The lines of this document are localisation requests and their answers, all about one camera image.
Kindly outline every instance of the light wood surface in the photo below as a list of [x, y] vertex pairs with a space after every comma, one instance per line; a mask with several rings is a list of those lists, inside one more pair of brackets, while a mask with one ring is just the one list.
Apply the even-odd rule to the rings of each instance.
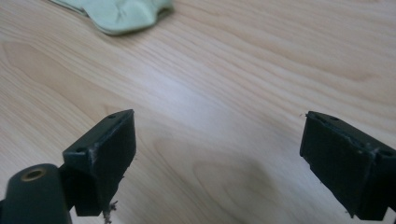
[[308, 110], [396, 147], [396, 2], [174, 4], [113, 37], [49, 1], [1, 1], [0, 195], [132, 108], [137, 154], [113, 223], [376, 223], [351, 219], [299, 148]]

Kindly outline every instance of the green cloth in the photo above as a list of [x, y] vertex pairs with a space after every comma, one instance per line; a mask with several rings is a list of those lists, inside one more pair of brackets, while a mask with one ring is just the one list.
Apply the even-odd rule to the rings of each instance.
[[140, 30], [157, 21], [158, 14], [173, 10], [172, 0], [51, 0], [82, 15], [108, 35]]

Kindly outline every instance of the wooden table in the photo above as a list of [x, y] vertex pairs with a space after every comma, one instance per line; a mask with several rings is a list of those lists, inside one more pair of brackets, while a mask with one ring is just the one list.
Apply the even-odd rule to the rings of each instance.
[[137, 154], [115, 224], [375, 223], [351, 219], [299, 149], [308, 110], [396, 147], [396, 2], [174, 4], [114, 37], [49, 1], [1, 1], [0, 194], [132, 108]]

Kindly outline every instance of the black plastic part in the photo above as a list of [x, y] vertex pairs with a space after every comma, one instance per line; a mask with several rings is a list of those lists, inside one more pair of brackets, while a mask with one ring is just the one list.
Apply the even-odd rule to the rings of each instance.
[[136, 153], [134, 111], [102, 119], [64, 151], [60, 168], [67, 207], [78, 216], [109, 212], [123, 174]]
[[310, 111], [300, 155], [353, 217], [395, 210], [396, 152], [340, 119]]
[[11, 177], [3, 202], [2, 224], [71, 223], [58, 168], [40, 164]]

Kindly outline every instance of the folded cloth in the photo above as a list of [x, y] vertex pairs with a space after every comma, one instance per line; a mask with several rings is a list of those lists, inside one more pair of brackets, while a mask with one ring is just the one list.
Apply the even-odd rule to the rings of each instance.
[[108, 35], [122, 35], [154, 25], [159, 13], [173, 10], [172, 0], [51, 0], [82, 15]]

